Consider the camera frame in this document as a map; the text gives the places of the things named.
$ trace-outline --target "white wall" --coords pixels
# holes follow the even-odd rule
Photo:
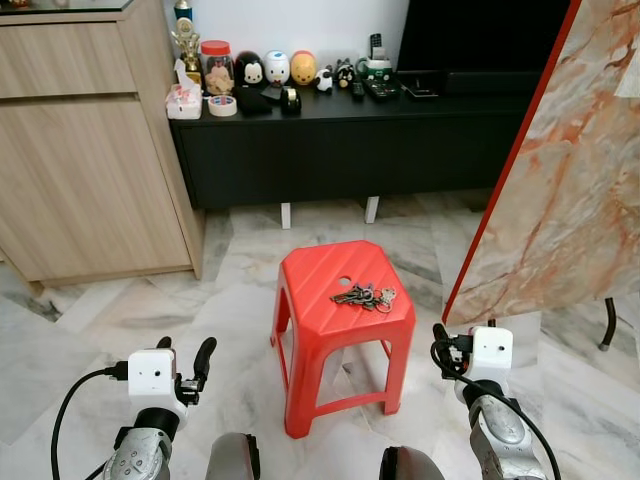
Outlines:
[[[175,0],[163,0],[175,31]],[[352,61],[369,51],[369,35],[381,33],[396,65],[409,0],[190,0],[201,40],[226,40],[235,56],[310,50],[318,65]]]

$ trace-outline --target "glass jar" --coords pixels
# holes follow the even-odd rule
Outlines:
[[[200,46],[207,92],[211,95],[231,95],[233,90],[233,59],[231,47],[222,40],[207,40]]]

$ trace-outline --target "black cable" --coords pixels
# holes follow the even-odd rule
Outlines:
[[[60,436],[60,425],[62,424],[62,417],[64,417],[64,412],[71,401],[71,397],[76,393],[76,390],[80,388],[80,386],[94,377],[99,377],[100,375],[109,375],[110,369],[102,369],[96,370],[95,372],[88,373],[80,380],[78,380],[73,387],[67,393],[67,396],[64,397],[62,401],[62,405],[60,405],[60,410],[58,410],[58,416],[56,417],[56,423],[53,426],[53,435],[51,436],[51,472],[53,474],[53,480],[60,480],[60,471],[58,470],[58,437]]]
[[[89,475],[87,478],[85,478],[85,480],[93,480],[94,478],[98,478],[98,475],[100,475],[102,473],[102,470],[104,470],[104,466],[106,464],[107,464],[107,462],[104,462],[102,465],[100,465],[98,468],[96,468],[91,475]]]
[[[463,377],[458,372],[456,372],[455,370],[449,368],[444,363],[442,363],[438,358],[438,355],[436,354],[436,349],[438,348],[439,345],[446,345],[447,347],[450,347],[451,343],[446,340],[437,340],[433,342],[433,344],[431,345],[431,358],[433,359],[434,363],[440,368],[440,370],[447,373],[448,375],[451,375],[456,380],[460,380],[462,383],[466,383],[467,385],[471,385],[472,387],[477,388],[485,395],[492,396],[493,398],[495,398],[496,400],[505,404],[507,407],[513,410],[515,414],[518,415],[522,419],[522,421],[529,426],[529,428],[535,434],[535,436],[538,437],[538,440],[540,440],[540,443],[542,444],[544,451],[547,453],[547,456],[549,457],[549,462],[551,462],[551,469],[553,470],[553,476],[555,480],[561,480],[562,477],[560,475],[560,468],[558,467],[558,462],[556,461],[556,457],[553,454],[553,450],[551,450],[551,446],[549,445],[549,442],[547,442],[547,439],[544,438],[544,435],[538,429],[538,427],[536,427],[535,423],[533,423],[533,421],[529,417],[527,417],[527,415],[525,415],[525,413],[522,410],[520,410],[518,406],[511,403],[511,401],[508,398],[502,395],[495,394],[491,390],[488,390],[482,385],[480,385],[478,382],[469,380],[467,377]]]

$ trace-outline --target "glass tabletop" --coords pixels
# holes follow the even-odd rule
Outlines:
[[[0,1],[0,15],[28,15],[30,13],[117,12],[124,10],[133,0],[27,0],[17,7],[6,0]]]

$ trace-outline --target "black table leg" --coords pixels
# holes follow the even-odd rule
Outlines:
[[[607,316],[609,317],[609,324],[607,325],[607,331],[604,334],[604,338],[602,339],[602,343],[598,346],[600,350],[606,352],[609,350],[609,345],[611,345],[611,339],[613,338],[613,334],[616,333],[616,307],[613,304],[613,298],[605,298],[604,303],[607,306]]]

